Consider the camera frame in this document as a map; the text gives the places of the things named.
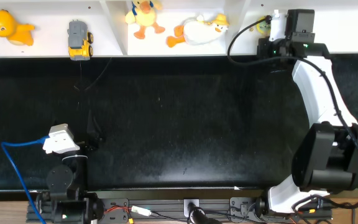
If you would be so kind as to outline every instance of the plush duck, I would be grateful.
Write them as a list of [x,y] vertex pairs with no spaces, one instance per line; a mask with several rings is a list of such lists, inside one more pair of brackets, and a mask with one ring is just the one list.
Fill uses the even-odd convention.
[[6,10],[0,10],[0,37],[6,37],[14,45],[31,46],[34,40],[31,31],[35,27],[29,24],[18,23]]
[[223,14],[218,14],[212,22],[205,22],[203,16],[187,19],[183,25],[175,27],[176,37],[168,37],[167,45],[174,47],[183,42],[190,45],[207,44],[222,36],[228,28],[229,23]]
[[155,8],[157,10],[162,9],[162,5],[159,1],[153,0],[135,0],[132,1],[132,10],[128,12],[125,17],[125,21],[128,24],[136,22],[140,25],[140,30],[134,33],[135,37],[138,39],[145,38],[146,27],[152,26],[155,29],[156,34],[161,34],[165,31],[164,27],[160,27],[155,21],[157,20],[157,14],[155,13]]

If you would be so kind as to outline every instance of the duck's head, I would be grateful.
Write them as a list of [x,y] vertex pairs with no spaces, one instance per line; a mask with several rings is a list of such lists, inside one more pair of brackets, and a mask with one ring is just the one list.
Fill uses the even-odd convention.
[[153,2],[150,0],[135,0],[132,1],[132,6],[140,9],[144,14],[148,14],[154,7]]
[[16,21],[6,10],[0,10],[0,37],[9,37],[16,32]]
[[229,23],[226,20],[226,16],[224,14],[218,14],[215,20],[212,21],[212,27],[215,28],[216,32],[225,33],[229,28]]

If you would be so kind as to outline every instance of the yellow hat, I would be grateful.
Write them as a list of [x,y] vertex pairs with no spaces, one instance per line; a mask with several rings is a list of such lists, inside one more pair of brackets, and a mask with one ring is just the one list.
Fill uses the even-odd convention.
[[218,16],[216,16],[215,20],[213,20],[212,22],[216,23],[217,25],[221,25],[221,26],[229,25],[229,23],[226,20],[226,16],[224,14],[218,14]]

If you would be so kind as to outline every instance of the white shelf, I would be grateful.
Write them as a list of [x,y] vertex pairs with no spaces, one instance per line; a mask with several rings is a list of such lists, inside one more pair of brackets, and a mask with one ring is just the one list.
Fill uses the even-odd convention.
[[[148,27],[146,38],[139,40],[134,32],[137,24],[127,25],[125,15],[131,10],[130,1],[121,0],[0,0],[6,9],[23,23],[33,24],[34,45],[15,46],[0,37],[0,57],[68,57],[67,29],[73,19],[88,25],[94,34],[95,57],[154,57],[225,55],[233,36],[241,28],[255,22],[274,9],[306,8],[316,11],[315,42],[325,43],[331,53],[358,53],[358,0],[162,0],[163,10],[157,11],[157,22],[166,28],[155,34]],[[206,20],[223,13],[231,24],[224,37],[206,45],[166,45],[173,28],[189,17],[204,15]],[[261,38],[256,29],[243,33],[232,53],[256,54]]]

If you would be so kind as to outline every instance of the wooden floor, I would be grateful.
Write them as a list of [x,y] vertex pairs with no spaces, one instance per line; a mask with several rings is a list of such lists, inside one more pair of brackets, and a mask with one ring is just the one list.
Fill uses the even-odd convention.
[[[350,202],[355,203],[358,198],[336,198],[336,202]],[[0,202],[0,224],[23,224],[25,223],[27,202]],[[344,209],[334,210],[334,219],[330,222],[332,224],[346,224],[351,223],[351,211]],[[161,224],[170,224],[177,222],[159,222]],[[358,209],[356,210],[356,223],[358,223]]]

